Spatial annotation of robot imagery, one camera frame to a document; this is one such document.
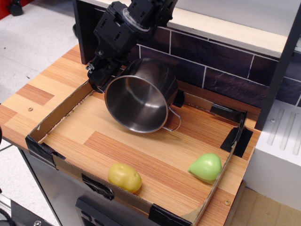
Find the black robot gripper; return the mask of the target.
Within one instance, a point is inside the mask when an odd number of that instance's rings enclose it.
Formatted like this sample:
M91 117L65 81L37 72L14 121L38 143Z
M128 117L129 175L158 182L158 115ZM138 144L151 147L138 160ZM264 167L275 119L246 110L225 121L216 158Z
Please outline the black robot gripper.
M105 91L111 76L120 76L129 66L130 51L142 32L130 19L125 4L115 1L108 6L94 30L98 39L95 57L86 66L89 83L95 91Z

